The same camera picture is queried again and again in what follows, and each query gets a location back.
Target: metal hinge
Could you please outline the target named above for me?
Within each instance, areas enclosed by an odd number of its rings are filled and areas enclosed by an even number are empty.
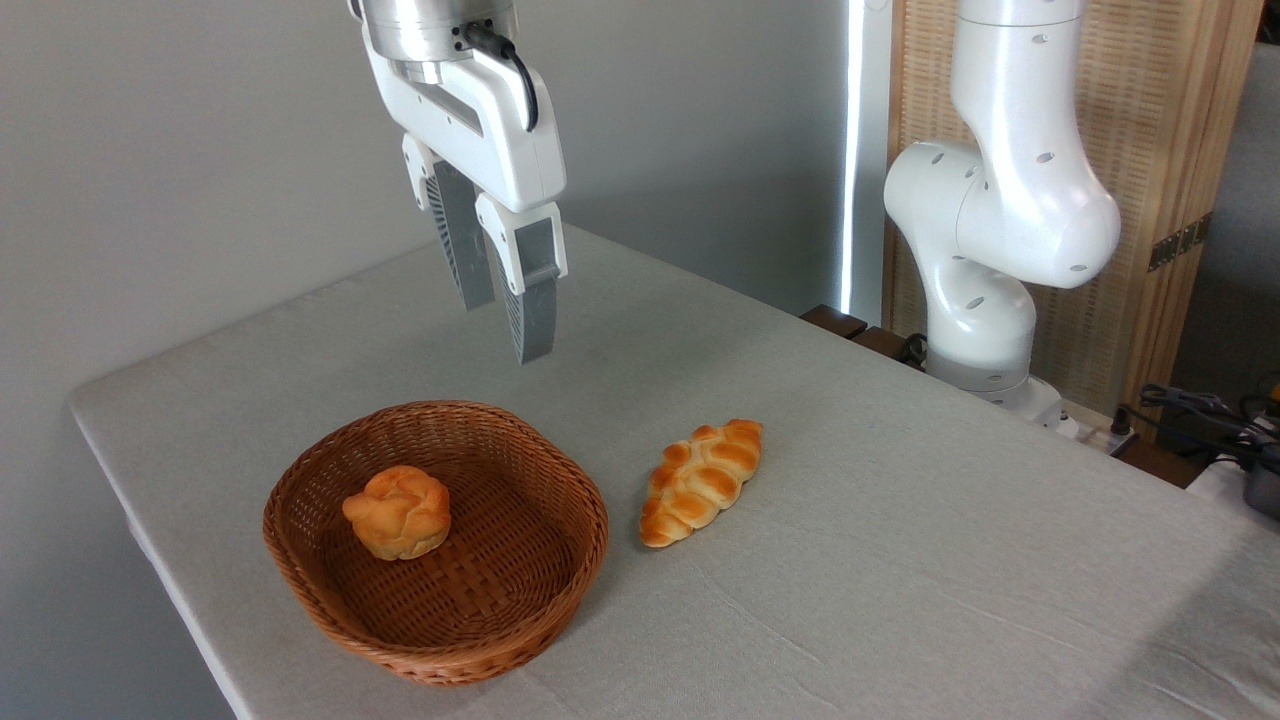
[[[1151,261],[1147,263],[1147,272],[1155,272],[1172,263],[1179,255],[1190,252],[1192,247],[1204,242],[1208,234],[1208,224],[1213,213],[1206,213],[1203,218],[1161,240],[1151,247]]]

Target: gray wall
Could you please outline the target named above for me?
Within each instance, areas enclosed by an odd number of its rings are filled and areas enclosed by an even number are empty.
[[[1274,370],[1280,370],[1280,46],[1257,45],[1174,384],[1234,404],[1258,392],[1258,380]]]
[[[570,222],[787,310],[831,299],[844,3],[520,12]],[[0,18],[0,716],[224,717],[65,397],[430,240],[398,131],[339,1]]]

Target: bread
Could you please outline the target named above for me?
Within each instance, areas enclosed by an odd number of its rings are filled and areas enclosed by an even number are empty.
[[[730,420],[722,428],[703,425],[687,441],[663,450],[640,512],[640,542],[667,547],[733,505],[760,462],[763,429],[753,420]]]
[[[412,560],[449,534],[449,489],[417,468],[397,465],[343,501],[356,537],[381,560]]]

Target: woven basket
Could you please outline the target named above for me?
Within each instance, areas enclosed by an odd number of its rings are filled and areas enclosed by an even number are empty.
[[[342,501],[413,465],[449,488],[448,539],[375,559]],[[271,491],[262,534],[321,630],[419,683],[462,685],[532,660],[564,630],[608,544],[595,484],[515,415],[475,402],[388,407],[302,454]]]

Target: cable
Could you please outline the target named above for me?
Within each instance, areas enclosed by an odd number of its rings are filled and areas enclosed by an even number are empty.
[[[1196,443],[1196,445],[1202,445],[1204,447],[1211,447],[1213,450],[1217,450],[1222,455],[1230,455],[1230,456],[1236,457],[1236,459],[1252,460],[1253,462],[1261,462],[1266,468],[1271,468],[1272,464],[1275,462],[1275,455],[1267,455],[1267,454],[1262,454],[1262,452],[1253,452],[1251,450],[1243,450],[1238,445],[1224,445],[1224,443],[1220,443],[1220,442],[1216,442],[1216,441],[1204,439],[1202,437],[1196,437],[1193,434],[1187,433],[1185,430],[1180,430],[1180,429],[1178,429],[1178,428],[1175,428],[1172,425],[1161,423],[1160,420],[1156,420],[1155,418],[1148,418],[1148,416],[1143,415],[1142,413],[1138,413],[1135,409],[1130,407],[1129,405],[1121,405],[1120,407],[1123,407],[1126,413],[1129,413],[1129,415],[1132,418],[1142,420],[1143,423],[1147,423],[1148,425],[1156,427],[1156,428],[1158,428],[1161,430],[1167,430],[1167,432],[1170,432],[1170,433],[1180,437],[1181,439],[1184,439],[1187,442]]]
[[[1143,407],[1171,407],[1231,430],[1234,434],[1253,432],[1280,442],[1280,434],[1257,421],[1236,414],[1220,397],[1207,392],[1187,392],[1175,387],[1148,383],[1138,392]]]
[[[508,60],[520,73],[520,82],[525,86],[525,105],[529,108],[529,124],[525,132],[534,132],[538,127],[538,88],[534,86],[534,76],[530,74],[525,61],[516,53],[516,44],[504,35],[494,32],[480,23],[467,23],[462,31],[462,38],[472,47],[489,55],[495,60]]]

